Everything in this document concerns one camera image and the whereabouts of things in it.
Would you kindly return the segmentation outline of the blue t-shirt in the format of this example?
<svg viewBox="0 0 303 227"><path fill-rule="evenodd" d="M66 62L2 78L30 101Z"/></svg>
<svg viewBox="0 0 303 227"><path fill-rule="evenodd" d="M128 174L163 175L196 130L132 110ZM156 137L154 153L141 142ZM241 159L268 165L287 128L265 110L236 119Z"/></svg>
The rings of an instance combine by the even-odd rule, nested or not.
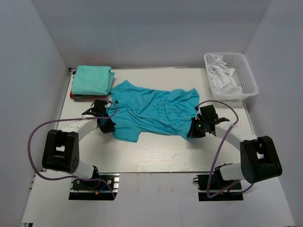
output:
<svg viewBox="0 0 303 227"><path fill-rule="evenodd" d="M194 88L155 90L136 87L127 80L112 88L109 95L116 104L108 111L115 123L113 136L127 142L137 142L142 132L185 139L200 100Z"/></svg>

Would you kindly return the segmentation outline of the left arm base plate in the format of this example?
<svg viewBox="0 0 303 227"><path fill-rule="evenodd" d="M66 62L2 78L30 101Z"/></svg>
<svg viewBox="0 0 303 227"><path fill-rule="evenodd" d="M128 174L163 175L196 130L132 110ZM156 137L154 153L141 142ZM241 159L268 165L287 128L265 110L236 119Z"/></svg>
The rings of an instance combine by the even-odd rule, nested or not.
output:
<svg viewBox="0 0 303 227"><path fill-rule="evenodd" d="M73 179L69 192L70 201L113 201L118 193L120 174L101 174L103 181Z"/></svg>

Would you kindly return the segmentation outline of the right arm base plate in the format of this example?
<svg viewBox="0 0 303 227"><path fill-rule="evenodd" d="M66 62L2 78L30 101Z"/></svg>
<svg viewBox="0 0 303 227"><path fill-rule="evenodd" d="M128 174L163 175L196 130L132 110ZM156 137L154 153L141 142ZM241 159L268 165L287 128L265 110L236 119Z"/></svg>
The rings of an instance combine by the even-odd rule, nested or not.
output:
<svg viewBox="0 0 303 227"><path fill-rule="evenodd" d="M237 183L232 188L225 190L224 192L218 194L213 198L209 198L206 194L208 177L209 174L202 174L196 175L196 177L193 178L193 183L197 184L198 200L200 202L243 201L243 195L240 194L240 192L242 191L241 183ZM210 195L217 193L221 189L229 186L231 183L232 181L223 183L223 186L220 187L218 184L218 180L215 177L212 177L209 190Z"/></svg>

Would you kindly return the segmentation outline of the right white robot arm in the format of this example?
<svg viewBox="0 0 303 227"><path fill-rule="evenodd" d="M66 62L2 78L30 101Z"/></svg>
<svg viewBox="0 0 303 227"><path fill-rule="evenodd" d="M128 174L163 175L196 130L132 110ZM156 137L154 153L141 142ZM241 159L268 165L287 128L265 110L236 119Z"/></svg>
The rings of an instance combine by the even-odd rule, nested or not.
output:
<svg viewBox="0 0 303 227"><path fill-rule="evenodd" d="M212 134L228 142L240 152L240 162L223 164L214 168L211 183L223 189L235 181L246 180L257 183L281 176L276 147L269 136L258 137L237 128L227 118L220 118L213 105L196 107L196 117L192 118L187 137L203 138Z"/></svg>

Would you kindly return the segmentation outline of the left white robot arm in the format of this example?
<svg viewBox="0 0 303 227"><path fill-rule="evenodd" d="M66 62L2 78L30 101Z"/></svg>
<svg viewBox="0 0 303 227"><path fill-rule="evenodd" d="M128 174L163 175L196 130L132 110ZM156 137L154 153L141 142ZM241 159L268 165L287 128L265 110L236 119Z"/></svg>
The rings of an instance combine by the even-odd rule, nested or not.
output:
<svg viewBox="0 0 303 227"><path fill-rule="evenodd" d="M80 159L80 141L91 131L100 129L104 134L115 131L115 123L109 115L110 107L117 111L115 103L109 100L95 100L93 106L82 113L81 118L61 130L50 130L46 137L42 167L68 173L84 180L94 189L99 186L98 169Z"/></svg>

